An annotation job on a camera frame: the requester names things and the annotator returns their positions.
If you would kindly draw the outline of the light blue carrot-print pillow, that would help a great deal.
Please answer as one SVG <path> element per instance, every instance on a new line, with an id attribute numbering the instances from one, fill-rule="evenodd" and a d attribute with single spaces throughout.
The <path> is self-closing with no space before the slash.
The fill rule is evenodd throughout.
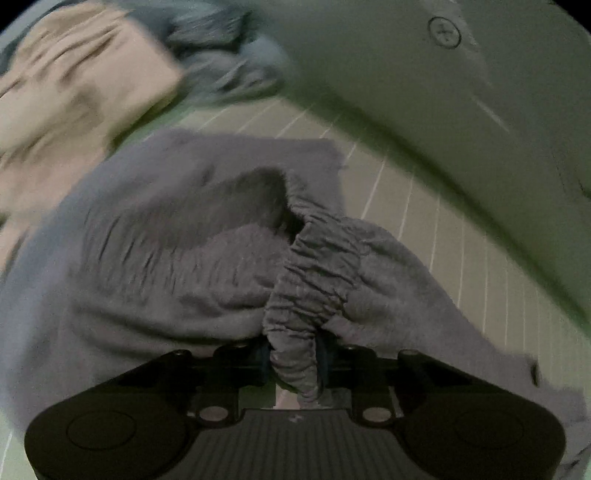
<path id="1" fill-rule="evenodd" d="M 590 307 L 590 33 L 555 1 L 256 1 L 308 75 Z"/>

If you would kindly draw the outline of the beige garment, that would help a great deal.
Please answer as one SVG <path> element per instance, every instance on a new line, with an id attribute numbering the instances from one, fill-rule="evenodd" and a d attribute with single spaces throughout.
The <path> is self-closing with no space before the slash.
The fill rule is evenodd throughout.
<path id="1" fill-rule="evenodd" d="M 114 140 L 176 96 L 182 69 L 141 23 L 96 2 L 59 8 L 1 78 L 1 261 L 102 162 Z"/>

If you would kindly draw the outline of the blue-grey garment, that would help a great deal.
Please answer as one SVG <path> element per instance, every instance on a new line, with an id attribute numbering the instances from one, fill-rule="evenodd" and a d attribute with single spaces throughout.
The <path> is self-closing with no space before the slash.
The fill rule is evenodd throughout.
<path id="1" fill-rule="evenodd" d="M 180 98 L 219 105 L 276 95 L 290 70 L 250 9 L 219 1 L 119 1 L 183 69 Z"/>

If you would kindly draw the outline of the grey fleece pants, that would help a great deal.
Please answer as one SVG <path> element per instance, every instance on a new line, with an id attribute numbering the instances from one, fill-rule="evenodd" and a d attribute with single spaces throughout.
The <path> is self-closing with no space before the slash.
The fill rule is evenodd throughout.
<path id="1" fill-rule="evenodd" d="M 346 217 L 327 140 L 164 130 L 89 173 L 1 281 L 1 407 L 17 432 L 49 406 L 169 351 L 264 336 L 305 408 L 315 340 L 414 349 L 561 421 L 563 466 L 590 455 L 583 395 L 497 349 L 388 231 Z"/>

